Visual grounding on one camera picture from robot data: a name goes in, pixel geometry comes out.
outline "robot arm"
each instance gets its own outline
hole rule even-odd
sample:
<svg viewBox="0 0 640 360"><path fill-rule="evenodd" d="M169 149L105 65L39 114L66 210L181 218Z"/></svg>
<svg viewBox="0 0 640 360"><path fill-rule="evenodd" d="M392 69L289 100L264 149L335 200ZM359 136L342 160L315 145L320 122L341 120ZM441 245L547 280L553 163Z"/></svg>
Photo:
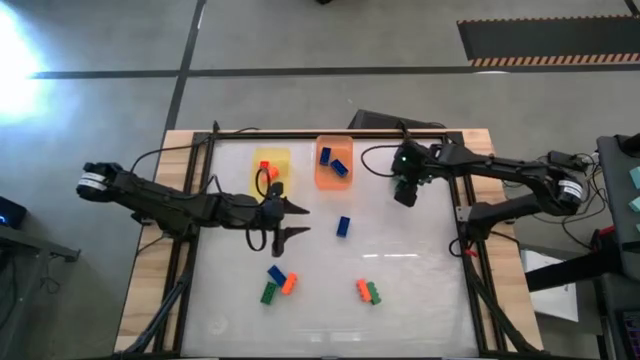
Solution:
<svg viewBox="0 0 640 360"><path fill-rule="evenodd" d="M174 238L189 240L196 226L226 229L260 230L263 239L267 231L274 232L272 254L284 252L286 240L309 228L280 228L285 214L309 212L282 198L282 183L271 185L261 203L244 194L187 195L173 188L145 180L123 170L115 163L87 163L84 166L76 192L94 202L116 202L134 211L132 217L140 222L144 218L156 221L160 229Z"/></svg>
<svg viewBox="0 0 640 360"><path fill-rule="evenodd" d="M394 199L413 206L419 185L436 178L478 175L521 183L532 194L498 204L476 203L458 208L458 220L471 241L488 238L500 221L545 212L553 216L574 215L582 203L582 186L560 164L522 161L478 155L457 144L425 147L404 139L394 156L391 171L399 180Z"/></svg>

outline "wooden table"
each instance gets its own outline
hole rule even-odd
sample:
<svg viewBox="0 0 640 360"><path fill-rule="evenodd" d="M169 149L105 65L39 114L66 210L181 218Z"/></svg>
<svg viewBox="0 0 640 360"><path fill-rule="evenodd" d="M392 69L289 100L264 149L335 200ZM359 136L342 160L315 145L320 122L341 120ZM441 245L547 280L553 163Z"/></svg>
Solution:
<svg viewBox="0 0 640 360"><path fill-rule="evenodd" d="M292 130L292 132L300 131L304 132L304 130ZM342 131L348 135L348 130L334 131ZM370 131L389 132L389 130ZM463 133L465 146L473 152L485 155L495 153L489 136L489 131L487 129L447 129L424 131L430 133L437 131L460 131ZM195 132L201 131L169 131L165 137L164 147L190 145ZM420 132L420 130L412 130L412 133L418 132ZM182 190L188 157L189 149L161 153L155 181L160 184ZM197 162L193 190L198 189L200 186L198 182L202 171L202 157L200 157ZM477 201L496 203L505 200L502 184L499 180L473 176L473 186ZM461 197L464 196L463 188L461 188L460 195ZM512 226L500 224L495 227L495 230L508 235L513 235ZM150 243L160 235L161 231L155 227L155 225L145 227L142 231L139 247ZM520 262L520 254L517 245L514 242L492 235L486 241L486 247L493 282L501 308L527 341L536 348L542 349L542 340L540 338L540 332L533 312L531 297L529 296L529 290L527 288L522 263ZM181 252L183 257L179 264L179 269L182 269L184 266L184 255L187 253L185 250L186 249L183 249ZM115 344L116 351L124 350L131 345L158 310L162 301L162 292L164 289L170 252L171 241L160 241L156 245L147 248L136 259L133 272L131 274L129 291ZM490 349L495 349L495 339L493 337L493 330L491 329L491 321L489 320L488 312L483 305L482 307L483 323L486 329L487 342ZM177 311L178 304L173 307L169 318L167 336L165 338L167 348L171 348L171 344L173 343Z"/></svg>

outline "green block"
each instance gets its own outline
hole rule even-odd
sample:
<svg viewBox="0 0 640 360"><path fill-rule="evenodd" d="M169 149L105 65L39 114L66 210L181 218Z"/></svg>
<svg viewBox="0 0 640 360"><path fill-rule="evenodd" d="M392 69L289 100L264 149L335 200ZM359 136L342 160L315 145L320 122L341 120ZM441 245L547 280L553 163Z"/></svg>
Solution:
<svg viewBox="0 0 640 360"><path fill-rule="evenodd" d="M367 289L369 289L369 293L371 294L371 303L373 305L380 304L382 299L380 299L380 295L378 295L378 289L376 289L376 284L373 281L369 281L367 283Z"/></svg>
<svg viewBox="0 0 640 360"><path fill-rule="evenodd" d="M276 284L271 281L267 282L267 286L264 288L264 292L262 293L262 299L260 302L263 304L271 305L271 300L273 299L273 294L276 292Z"/></svg>

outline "orange container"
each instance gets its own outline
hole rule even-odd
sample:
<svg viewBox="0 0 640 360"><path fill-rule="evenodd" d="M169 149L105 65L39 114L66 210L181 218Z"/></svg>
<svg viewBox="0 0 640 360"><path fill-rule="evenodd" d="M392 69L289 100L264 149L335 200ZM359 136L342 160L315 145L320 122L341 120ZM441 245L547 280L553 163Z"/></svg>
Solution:
<svg viewBox="0 0 640 360"><path fill-rule="evenodd" d="M322 148L330 148L329 165L320 165ZM340 177L331 167L333 160L340 160L348 170L347 176ZM320 135L316 139L316 186L320 190L346 190L353 181L353 138L351 136Z"/></svg>

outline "black and yellow floor mat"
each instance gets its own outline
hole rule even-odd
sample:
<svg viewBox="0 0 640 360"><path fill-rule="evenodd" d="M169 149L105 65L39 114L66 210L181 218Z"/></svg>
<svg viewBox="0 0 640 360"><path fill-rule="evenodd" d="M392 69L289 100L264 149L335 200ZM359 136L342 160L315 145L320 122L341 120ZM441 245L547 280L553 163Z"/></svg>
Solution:
<svg viewBox="0 0 640 360"><path fill-rule="evenodd" d="M473 66L640 62L640 19L626 15L458 21Z"/></svg>

